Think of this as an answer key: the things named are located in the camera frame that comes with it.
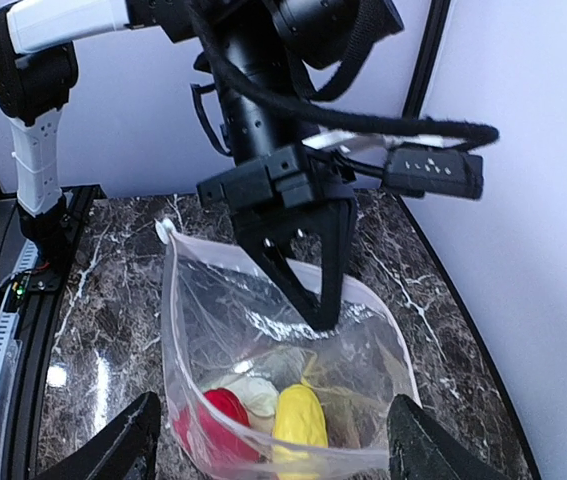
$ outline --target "robotic arm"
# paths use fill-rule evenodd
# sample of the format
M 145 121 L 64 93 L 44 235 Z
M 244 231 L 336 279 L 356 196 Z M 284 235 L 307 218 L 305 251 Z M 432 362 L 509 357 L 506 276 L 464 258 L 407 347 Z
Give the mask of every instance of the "robotic arm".
M 355 173 L 381 179 L 393 193 L 480 197 L 482 159 L 466 152 L 495 141 L 496 129 L 311 103 L 340 96 L 376 41 L 402 30 L 391 0 L 22 0 L 0 9 L 0 107 L 14 137 L 21 229 L 52 268 L 69 260 L 56 135 L 78 79 L 72 42 L 150 26 L 174 43 L 198 36 L 204 53 L 195 68 L 214 77 L 208 91 L 217 92 L 236 168 L 200 183 L 201 203 L 228 204 L 237 243 L 314 329 L 338 321 L 356 222 L 349 185 Z M 339 60 L 332 79 L 316 90 L 304 63 L 325 68 Z M 337 130 L 320 133 L 319 125 Z M 442 148 L 445 136 L 464 143 Z M 385 168 L 347 157 L 379 144 L 389 152 Z M 321 239 L 320 299 L 287 263 L 290 242 L 305 233 Z

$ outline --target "yellow object at edge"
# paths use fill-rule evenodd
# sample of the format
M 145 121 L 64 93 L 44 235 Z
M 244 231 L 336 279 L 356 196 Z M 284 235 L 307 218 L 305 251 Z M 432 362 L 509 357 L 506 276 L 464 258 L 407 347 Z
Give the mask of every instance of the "yellow object at edge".
M 325 415 L 312 389 L 304 385 L 292 385 L 283 390 L 276 407 L 276 420 L 272 436 L 298 445 L 327 447 Z M 307 452 L 292 452 L 274 447 L 274 462 L 288 463 L 308 458 Z M 318 475 L 279 473 L 280 480 L 313 480 Z

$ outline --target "black marble surface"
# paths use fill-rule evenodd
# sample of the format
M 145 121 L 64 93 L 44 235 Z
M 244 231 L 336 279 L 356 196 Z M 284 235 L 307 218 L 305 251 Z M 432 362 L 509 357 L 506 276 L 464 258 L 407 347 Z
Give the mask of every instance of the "black marble surface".
M 349 274 L 388 305 L 410 350 L 423 408 L 475 455 L 513 479 L 531 478 L 499 393 L 449 290 L 396 201 L 358 194 Z M 90 213 L 60 310 L 39 438 L 39 471 L 73 453 L 136 396 L 163 396 L 160 345 L 165 247 L 154 220 L 231 243 L 222 206 L 195 197 L 100 200 Z M 315 245 L 297 254 L 317 263 Z M 157 478 L 203 478 L 165 418 Z M 386 478 L 383 472 L 360 478 Z

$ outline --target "wall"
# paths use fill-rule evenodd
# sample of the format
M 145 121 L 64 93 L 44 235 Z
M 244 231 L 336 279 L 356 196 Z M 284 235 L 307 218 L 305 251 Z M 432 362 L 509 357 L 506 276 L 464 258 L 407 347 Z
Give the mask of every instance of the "wall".
M 400 115 L 428 2 L 395 3 L 406 31 L 377 45 L 339 107 Z M 209 146 L 194 115 L 189 84 L 210 81 L 191 67 L 201 51 L 197 41 L 172 45 L 155 28 L 81 40 L 76 51 L 79 83 L 59 131 L 63 185 L 101 183 L 113 196 L 190 192 L 198 181 L 233 165 Z M 325 79 L 321 73 L 317 79 Z M 209 98 L 206 105 L 217 126 L 216 100 Z M 6 191 L 16 189 L 11 151 L 0 112 L 0 183 Z
M 567 479 L 567 2 L 457 2 L 424 112 L 498 126 L 480 202 L 410 209 L 503 376 L 543 478 Z

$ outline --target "red vegetable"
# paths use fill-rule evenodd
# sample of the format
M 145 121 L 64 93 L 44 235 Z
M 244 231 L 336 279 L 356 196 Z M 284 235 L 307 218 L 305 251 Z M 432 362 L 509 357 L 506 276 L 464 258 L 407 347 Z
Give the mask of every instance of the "red vegetable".
M 247 410 L 241 405 L 236 395 L 229 390 L 225 388 L 210 390 L 205 393 L 205 398 L 227 417 L 246 427 L 250 426 Z M 217 422 L 203 405 L 199 405 L 198 414 L 201 430 L 206 433 L 207 438 L 213 445 L 207 452 L 212 466 L 234 463 L 237 459 L 250 462 L 258 461 L 258 452 Z M 179 419 L 174 421 L 174 429 L 181 437 L 185 449 L 191 453 L 192 450 L 187 440 L 189 425 L 190 413 L 187 410 L 183 410 Z

